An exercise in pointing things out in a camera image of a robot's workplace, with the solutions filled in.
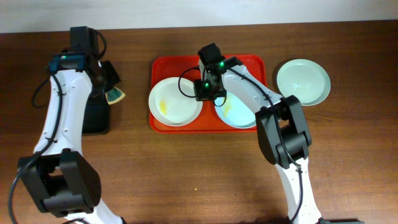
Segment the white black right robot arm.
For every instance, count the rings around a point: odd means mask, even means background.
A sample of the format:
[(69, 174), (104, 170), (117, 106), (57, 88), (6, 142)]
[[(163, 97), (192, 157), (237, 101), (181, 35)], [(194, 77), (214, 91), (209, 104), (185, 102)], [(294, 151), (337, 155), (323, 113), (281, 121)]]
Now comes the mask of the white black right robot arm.
[(201, 56), (198, 66), (201, 71), (201, 78), (195, 80), (198, 101), (213, 101), (231, 93), (254, 113), (259, 148), (279, 173), (289, 222), (321, 223), (322, 215), (308, 174), (308, 148), (312, 139), (298, 98), (274, 93), (236, 57)]

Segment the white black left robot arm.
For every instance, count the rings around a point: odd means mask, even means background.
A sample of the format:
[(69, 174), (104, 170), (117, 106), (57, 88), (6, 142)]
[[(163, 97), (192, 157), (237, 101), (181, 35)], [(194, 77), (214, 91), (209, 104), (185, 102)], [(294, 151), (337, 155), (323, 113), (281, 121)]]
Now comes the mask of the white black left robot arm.
[(49, 62), (50, 102), (42, 135), (30, 157), (17, 165), (38, 210), (82, 223), (124, 223), (101, 198), (97, 171), (83, 157), (86, 104), (119, 81), (110, 61), (85, 53), (58, 54)]

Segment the cream white plate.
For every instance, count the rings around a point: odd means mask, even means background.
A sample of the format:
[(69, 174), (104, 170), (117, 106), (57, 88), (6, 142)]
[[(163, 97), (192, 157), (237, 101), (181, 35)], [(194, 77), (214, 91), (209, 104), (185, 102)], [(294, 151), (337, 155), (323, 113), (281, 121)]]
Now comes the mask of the cream white plate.
[(149, 109), (154, 118), (168, 126), (184, 126), (200, 114), (203, 103), (189, 98), (193, 95), (193, 82), (186, 78), (170, 77), (158, 82), (149, 94)]

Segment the yellow green sponge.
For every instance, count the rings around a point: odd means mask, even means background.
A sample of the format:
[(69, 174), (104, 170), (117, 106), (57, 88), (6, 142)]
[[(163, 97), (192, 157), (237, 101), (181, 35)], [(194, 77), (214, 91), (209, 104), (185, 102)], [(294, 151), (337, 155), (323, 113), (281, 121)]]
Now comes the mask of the yellow green sponge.
[(113, 87), (109, 91), (105, 93), (106, 101), (109, 105), (113, 105), (119, 101), (121, 101), (125, 97), (125, 93), (122, 92), (119, 88)]

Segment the pale green plate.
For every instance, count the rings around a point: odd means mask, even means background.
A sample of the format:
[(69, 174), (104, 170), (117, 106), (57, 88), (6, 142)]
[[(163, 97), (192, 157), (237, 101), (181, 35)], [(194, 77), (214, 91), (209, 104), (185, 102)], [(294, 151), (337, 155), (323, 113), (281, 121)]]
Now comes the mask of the pale green plate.
[(294, 95), (302, 106), (320, 104), (331, 90), (326, 70), (307, 59), (293, 59), (284, 63), (277, 72), (276, 82), (284, 97)]

